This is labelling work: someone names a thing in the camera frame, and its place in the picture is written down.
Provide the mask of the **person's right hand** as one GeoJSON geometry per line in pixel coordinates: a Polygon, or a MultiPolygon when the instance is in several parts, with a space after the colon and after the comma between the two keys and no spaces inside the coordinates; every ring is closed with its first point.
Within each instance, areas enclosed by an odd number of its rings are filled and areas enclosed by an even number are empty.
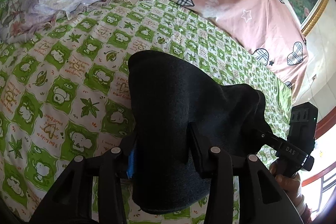
{"type": "Polygon", "coordinates": [[[269,167],[271,174],[275,174],[275,180],[278,182],[279,186],[285,191],[293,205],[302,211],[306,208],[305,198],[302,194],[302,182],[299,173],[294,177],[286,177],[277,170],[277,161],[272,162],[269,167]]]}

